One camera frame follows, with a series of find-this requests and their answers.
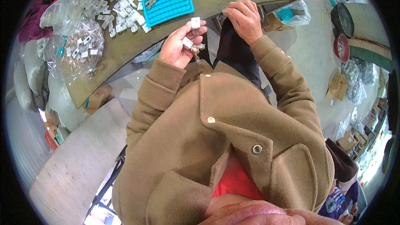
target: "snap button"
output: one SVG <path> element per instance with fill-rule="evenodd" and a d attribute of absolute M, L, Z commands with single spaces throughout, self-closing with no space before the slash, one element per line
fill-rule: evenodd
<path fill-rule="evenodd" d="M 208 118 L 207 118 L 207 122 L 210 122 L 210 123 L 211 123 L 211 122 L 215 122 L 215 118 L 213 118 L 213 117 L 208 117 Z"/>
<path fill-rule="evenodd" d="M 261 151 L 263 151 L 263 150 L 262 150 L 262 147 L 260 145 L 254 145 L 254 147 L 253 147 L 253 153 L 254 154 L 258 155 L 258 154 L 261 153 Z"/>

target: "red bowl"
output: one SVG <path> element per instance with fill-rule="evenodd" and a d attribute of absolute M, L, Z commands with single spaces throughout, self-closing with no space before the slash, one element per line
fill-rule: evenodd
<path fill-rule="evenodd" d="M 342 56 L 339 55 L 339 39 L 342 43 Z M 350 46 L 347 41 L 347 37 L 343 34 L 340 34 L 335 41 L 333 42 L 333 49 L 335 51 L 335 55 L 342 61 L 342 63 L 347 63 L 350 57 Z"/>

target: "brown fleece jacket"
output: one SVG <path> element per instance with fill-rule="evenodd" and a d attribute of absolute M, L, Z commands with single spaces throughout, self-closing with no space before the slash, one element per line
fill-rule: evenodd
<path fill-rule="evenodd" d="M 251 50 L 277 109 L 222 62 L 214 70 L 204 61 L 182 70 L 155 60 L 138 91 L 125 165 L 113 187 L 124 225 L 201 222 L 232 150 L 268 202 L 319 211 L 334 166 L 314 98 L 291 58 L 267 36 Z"/>

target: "maroon jacket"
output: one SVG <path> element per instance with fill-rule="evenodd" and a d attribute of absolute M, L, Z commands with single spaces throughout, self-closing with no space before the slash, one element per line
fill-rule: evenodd
<path fill-rule="evenodd" d="M 50 0 L 35 0 L 29 8 L 28 15 L 25 18 L 20 32 L 18 33 L 18 42 L 26 43 L 31 40 L 38 40 L 53 36 L 53 27 L 42 29 L 40 18 L 43 12 L 50 6 Z"/>

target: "table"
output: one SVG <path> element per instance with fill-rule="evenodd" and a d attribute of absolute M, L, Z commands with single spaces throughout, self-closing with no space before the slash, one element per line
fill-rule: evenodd
<path fill-rule="evenodd" d="M 221 13 L 229 2 L 236 0 L 192 0 L 195 8 L 194 13 L 172 19 L 168 22 L 152 27 L 149 33 L 142 28 L 136 33 L 130 29 L 118 33 L 116 37 L 110 38 L 108 28 L 104 30 L 104 51 L 103 58 L 98 63 L 96 73 L 90 81 L 67 81 L 66 85 L 74 104 L 79 108 L 86 99 L 124 64 L 132 58 L 145 51 L 148 47 L 166 38 L 170 33 L 183 26 L 192 17 L 201 19 L 210 18 Z M 297 0 L 252 0 L 256 4 L 285 3 L 290 4 Z"/>

